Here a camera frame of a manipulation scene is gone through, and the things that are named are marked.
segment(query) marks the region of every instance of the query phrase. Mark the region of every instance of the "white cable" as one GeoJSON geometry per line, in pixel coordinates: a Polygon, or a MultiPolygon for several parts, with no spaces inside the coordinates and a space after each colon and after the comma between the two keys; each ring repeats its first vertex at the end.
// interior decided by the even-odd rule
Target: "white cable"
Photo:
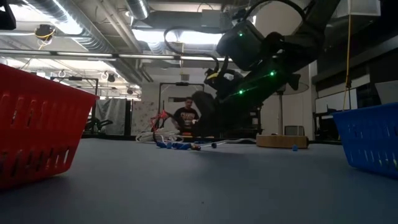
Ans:
{"type": "MultiPolygon", "coordinates": [[[[171,142],[183,142],[184,138],[181,135],[178,135],[180,131],[176,130],[176,131],[165,131],[163,128],[159,128],[156,132],[155,132],[155,138],[156,141],[171,141],[171,142]]],[[[154,141],[154,137],[153,137],[154,133],[153,132],[144,132],[144,133],[140,133],[136,136],[136,141],[137,142],[153,142],[154,141]]]]}

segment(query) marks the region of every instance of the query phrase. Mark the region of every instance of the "person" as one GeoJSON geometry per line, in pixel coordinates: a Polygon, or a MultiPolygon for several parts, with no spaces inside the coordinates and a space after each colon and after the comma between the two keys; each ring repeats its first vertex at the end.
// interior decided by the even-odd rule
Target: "person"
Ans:
{"type": "Polygon", "coordinates": [[[178,122],[176,128],[181,132],[190,132],[193,121],[199,119],[199,114],[195,109],[192,108],[192,103],[192,98],[186,97],[185,106],[178,109],[174,113],[174,118],[178,122]]]}

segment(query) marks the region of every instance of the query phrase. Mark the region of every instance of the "blue floor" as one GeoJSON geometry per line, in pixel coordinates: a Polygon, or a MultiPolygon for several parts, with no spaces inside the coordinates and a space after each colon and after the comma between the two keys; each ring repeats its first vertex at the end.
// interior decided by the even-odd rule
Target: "blue floor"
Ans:
{"type": "Polygon", "coordinates": [[[396,223],[398,180],[341,146],[208,151],[81,140],[72,168],[0,192],[0,223],[396,223]]]}

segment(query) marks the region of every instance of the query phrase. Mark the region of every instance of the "air duct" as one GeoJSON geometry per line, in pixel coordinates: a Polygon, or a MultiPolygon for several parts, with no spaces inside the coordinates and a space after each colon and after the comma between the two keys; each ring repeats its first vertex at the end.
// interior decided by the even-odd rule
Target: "air duct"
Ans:
{"type": "MultiPolygon", "coordinates": [[[[113,46],[71,0],[23,0],[33,10],[43,14],[54,26],[66,34],[84,37],[72,38],[90,52],[115,52],[113,46]]],[[[140,83],[142,77],[121,59],[105,62],[114,67],[128,82],[140,83]]]]}
{"type": "Polygon", "coordinates": [[[133,18],[143,20],[149,16],[149,5],[146,0],[126,0],[126,2],[133,18]]]}

